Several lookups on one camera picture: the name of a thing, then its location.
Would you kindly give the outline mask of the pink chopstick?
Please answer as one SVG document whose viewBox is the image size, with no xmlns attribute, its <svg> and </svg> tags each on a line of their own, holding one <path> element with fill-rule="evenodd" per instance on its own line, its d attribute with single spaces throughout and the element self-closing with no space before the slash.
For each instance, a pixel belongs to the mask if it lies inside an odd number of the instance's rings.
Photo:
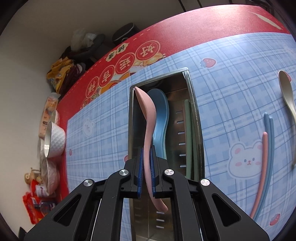
<svg viewBox="0 0 296 241">
<path fill-rule="evenodd" d="M 267 163 L 268 163 L 268 133 L 263 132 L 262 134 L 262 162 L 261 162 L 261 173 L 260 182 L 258 186 L 257 195 L 254 201 L 254 205 L 250 214 L 250 217 L 255 220 L 256 212 L 259 208 L 260 199 L 262 197 L 266 173 L 267 173 Z"/>
</svg>

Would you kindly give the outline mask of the blue chopstick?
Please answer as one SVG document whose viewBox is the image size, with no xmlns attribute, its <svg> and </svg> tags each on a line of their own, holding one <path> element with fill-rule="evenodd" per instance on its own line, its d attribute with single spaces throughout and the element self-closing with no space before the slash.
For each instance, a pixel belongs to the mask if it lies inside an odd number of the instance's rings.
<svg viewBox="0 0 296 241">
<path fill-rule="evenodd" d="M 266 200 L 266 197 L 267 197 L 267 193 L 268 193 L 268 189 L 269 189 L 269 185 L 270 185 L 270 182 L 271 182 L 271 175 L 272 175 L 272 172 L 273 172 L 273 162 L 274 162 L 274 150 L 275 150 L 275 136 L 274 136 L 274 121 L 273 121 L 273 118 L 271 116 L 269 116 L 269 120 L 270 120 L 270 131 L 269 131 L 269 158 L 268 158 L 268 173 L 267 173 L 267 180 L 266 180 L 266 183 L 264 185 L 264 197 L 263 197 L 263 202 L 262 202 L 262 205 L 260 207 L 260 210 L 259 210 L 259 214 L 263 208 L 263 205 L 264 205 L 264 202 Z"/>
<path fill-rule="evenodd" d="M 269 158 L 269 131 L 270 131 L 270 120 L 269 114 L 264 113 L 263 115 L 265 131 L 262 134 L 262 165 L 261 165 L 261 174 L 260 174 L 260 182 L 257 190 L 256 199 L 254 201 L 253 209 L 250 214 L 250 217 L 253 220 L 256 220 L 259 215 L 259 210 L 263 202 L 264 197 L 264 185 L 267 180 L 267 169 L 268 169 L 268 158 Z"/>
</svg>

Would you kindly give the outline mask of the pink spoon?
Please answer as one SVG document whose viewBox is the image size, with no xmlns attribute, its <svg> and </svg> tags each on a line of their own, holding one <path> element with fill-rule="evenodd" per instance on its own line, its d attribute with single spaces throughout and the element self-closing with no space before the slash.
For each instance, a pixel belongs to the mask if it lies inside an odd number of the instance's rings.
<svg viewBox="0 0 296 241">
<path fill-rule="evenodd" d="M 147 190 L 155 208 L 160 212 L 167 212 L 168 207 L 161 199 L 155 199 L 152 194 L 152 178 L 149 161 L 150 148 L 152 144 L 152 136 L 156 126 L 156 108 L 150 96 L 138 87 L 134 87 L 138 103 L 146 120 L 145 137 L 144 137 L 144 176 L 147 185 Z"/>
</svg>

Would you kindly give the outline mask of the beige spoon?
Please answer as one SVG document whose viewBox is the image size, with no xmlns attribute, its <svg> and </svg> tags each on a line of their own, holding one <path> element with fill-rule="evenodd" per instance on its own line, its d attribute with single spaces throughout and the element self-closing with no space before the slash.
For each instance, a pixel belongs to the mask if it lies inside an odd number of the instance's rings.
<svg viewBox="0 0 296 241">
<path fill-rule="evenodd" d="M 285 104 L 287 105 L 287 107 L 292 115 L 292 119 L 295 123 L 295 101 L 294 101 L 294 97 L 293 97 L 292 85 L 290 83 L 287 73 L 283 70 L 280 70 L 278 72 L 278 80 L 279 80 L 279 84 L 280 84 L 282 97 L 283 97 Z"/>
</svg>

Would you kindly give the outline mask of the steel utensil tray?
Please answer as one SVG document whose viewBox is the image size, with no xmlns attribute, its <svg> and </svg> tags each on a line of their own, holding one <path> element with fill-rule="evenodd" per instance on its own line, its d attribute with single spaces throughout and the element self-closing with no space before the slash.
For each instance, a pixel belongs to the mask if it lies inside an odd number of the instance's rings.
<svg viewBox="0 0 296 241">
<path fill-rule="evenodd" d="M 199 180 L 205 176 L 204 149 L 201 123 L 193 83 L 188 68 L 181 68 L 136 84 L 148 94 L 160 89 L 169 104 L 169 121 L 166 130 L 166 156 L 169 168 L 186 176 L 185 107 L 188 99 L 192 105 L 196 142 L 198 148 Z M 146 186 L 139 199 L 130 200 L 132 240 L 173 240 L 171 212 L 159 212 L 152 204 Z"/>
</svg>

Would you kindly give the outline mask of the green chopstick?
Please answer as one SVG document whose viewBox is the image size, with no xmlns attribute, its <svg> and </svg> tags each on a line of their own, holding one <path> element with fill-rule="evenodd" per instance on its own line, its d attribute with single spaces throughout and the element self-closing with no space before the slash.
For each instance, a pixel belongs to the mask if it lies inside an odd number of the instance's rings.
<svg viewBox="0 0 296 241">
<path fill-rule="evenodd" d="M 195 126 L 194 126 L 194 117 L 192 112 L 192 105 L 189 101 L 189 107 L 190 107 L 190 114 L 191 114 L 191 128 L 192 128 L 192 150 L 193 150 L 193 177 L 192 180 L 198 181 L 199 180 L 199 159 L 198 159 L 198 146 L 196 142 L 196 132 L 195 132 Z"/>
<path fill-rule="evenodd" d="M 184 107 L 185 107 L 185 128 L 186 128 L 186 130 L 185 130 L 185 136 L 186 136 L 186 178 L 191 179 L 193 148 L 192 148 L 191 111 L 190 111 L 190 102 L 188 99 L 185 99 Z"/>
</svg>

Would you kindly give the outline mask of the red snack bags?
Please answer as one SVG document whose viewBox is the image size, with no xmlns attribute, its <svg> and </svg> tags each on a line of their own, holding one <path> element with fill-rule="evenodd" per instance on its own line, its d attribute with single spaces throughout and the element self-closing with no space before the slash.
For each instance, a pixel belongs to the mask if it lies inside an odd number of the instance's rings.
<svg viewBox="0 0 296 241">
<path fill-rule="evenodd" d="M 23 204 L 33 225 L 37 224 L 57 205 L 55 196 L 44 196 L 44 194 L 46 194 L 45 187 L 36 180 L 32 180 L 30 192 L 26 192 L 23 196 Z"/>
</svg>

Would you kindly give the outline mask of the small wooden toy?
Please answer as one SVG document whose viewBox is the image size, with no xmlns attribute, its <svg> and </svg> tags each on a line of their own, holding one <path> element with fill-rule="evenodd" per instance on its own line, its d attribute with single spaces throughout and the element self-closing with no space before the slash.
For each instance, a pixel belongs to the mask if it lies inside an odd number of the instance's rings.
<svg viewBox="0 0 296 241">
<path fill-rule="evenodd" d="M 31 184 L 33 180 L 37 181 L 38 183 L 43 183 L 41 171 L 33 168 L 31 168 L 29 173 L 24 174 L 24 180 L 26 184 Z"/>
</svg>

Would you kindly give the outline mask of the white textured bowl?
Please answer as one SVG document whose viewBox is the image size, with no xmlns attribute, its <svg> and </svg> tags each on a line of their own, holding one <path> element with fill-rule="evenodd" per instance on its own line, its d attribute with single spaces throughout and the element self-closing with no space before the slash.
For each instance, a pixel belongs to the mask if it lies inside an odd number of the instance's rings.
<svg viewBox="0 0 296 241">
<path fill-rule="evenodd" d="M 49 122 L 44 138 L 44 154 L 45 157 L 55 158 L 61 156 L 66 145 L 66 133 L 58 125 Z"/>
</svg>

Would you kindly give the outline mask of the snack packet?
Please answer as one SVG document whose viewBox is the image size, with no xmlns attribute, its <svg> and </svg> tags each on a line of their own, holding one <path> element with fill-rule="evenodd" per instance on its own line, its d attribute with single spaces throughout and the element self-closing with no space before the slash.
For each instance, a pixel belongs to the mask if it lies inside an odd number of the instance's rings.
<svg viewBox="0 0 296 241">
<path fill-rule="evenodd" d="M 45 106 L 44 106 L 44 110 L 41 115 L 40 125 L 39 125 L 38 136 L 41 139 L 44 139 L 44 137 L 45 137 L 48 123 L 50 121 L 50 118 L 53 116 L 54 111 L 57 108 L 60 96 L 61 96 L 60 94 L 58 94 L 56 92 L 52 92 L 47 97 L 47 100 L 46 100 Z"/>
</svg>

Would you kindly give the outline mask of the blue spoon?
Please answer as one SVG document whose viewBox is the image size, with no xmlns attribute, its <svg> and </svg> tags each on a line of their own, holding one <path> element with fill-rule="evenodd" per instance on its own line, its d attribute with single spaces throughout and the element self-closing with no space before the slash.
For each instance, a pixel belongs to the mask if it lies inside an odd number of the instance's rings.
<svg viewBox="0 0 296 241">
<path fill-rule="evenodd" d="M 166 131 L 170 113 L 168 100 L 164 92 L 160 89 L 151 89 L 148 95 L 156 108 L 156 126 L 152 136 L 152 142 L 156 150 L 156 155 L 160 158 L 167 159 Z"/>
</svg>

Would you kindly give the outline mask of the blue plaid bear mat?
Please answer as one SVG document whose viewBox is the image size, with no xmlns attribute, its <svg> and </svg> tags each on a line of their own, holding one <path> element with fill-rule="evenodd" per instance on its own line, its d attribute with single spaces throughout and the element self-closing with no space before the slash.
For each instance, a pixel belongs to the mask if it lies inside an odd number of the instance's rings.
<svg viewBox="0 0 296 241">
<path fill-rule="evenodd" d="M 295 208 L 295 126 L 282 99 L 278 72 L 295 80 L 295 40 L 289 34 L 252 33 L 214 40 L 174 54 L 112 87 L 68 122 L 68 188 L 99 181 L 124 166 L 128 150 L 130 87 L 188 68 L 200 112 L 205 176 L 246 213 L 255 201 L 258 168 L 235 166 L 250 156 L 274 121 L 274 158 L 265 202 L 256 222 L 275 238 Z"/>
</svg>

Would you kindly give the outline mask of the yellow and maroon clothes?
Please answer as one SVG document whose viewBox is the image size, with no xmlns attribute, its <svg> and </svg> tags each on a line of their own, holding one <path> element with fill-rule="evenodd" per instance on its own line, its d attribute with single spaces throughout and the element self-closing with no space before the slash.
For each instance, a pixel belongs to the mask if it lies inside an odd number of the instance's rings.
<svg viewBox="0 0 296 241">
<path fill-rule="evenodd" d="M 68 57 L 60 58 L 52 64 L 46 79 L 56 93 L 64 95 L 85 72 L 84 63 L 74 63 Z"/>
</svg>

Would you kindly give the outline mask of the white plastic bag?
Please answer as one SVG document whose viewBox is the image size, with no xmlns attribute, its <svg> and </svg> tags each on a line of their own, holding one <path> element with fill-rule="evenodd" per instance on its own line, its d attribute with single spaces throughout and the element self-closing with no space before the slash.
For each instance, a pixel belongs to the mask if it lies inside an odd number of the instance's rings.
<svg viewBox="0 0 296 241">
<path fill-rule="evenodd" d="M 80 49 L 91 47 L 96 37 L 96 34 L 87 33 L 85 29 L 75 30 L 71 38 L 71 50 L 77 52 Z"/>
</svg>

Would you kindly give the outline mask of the black round bin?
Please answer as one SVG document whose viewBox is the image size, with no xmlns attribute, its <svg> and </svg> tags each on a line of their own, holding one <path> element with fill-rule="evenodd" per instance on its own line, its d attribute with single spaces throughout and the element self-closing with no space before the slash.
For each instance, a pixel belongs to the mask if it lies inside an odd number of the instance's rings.
<svg viewBox="0 0 296 241">
<path fill-rule="evenodd" d="M 112 36 L 112 43 L 119 45 L 128 38 L 140 32 L 140 29 L 134 23 L 128 23 L 119 28 Z"/>
</svg>

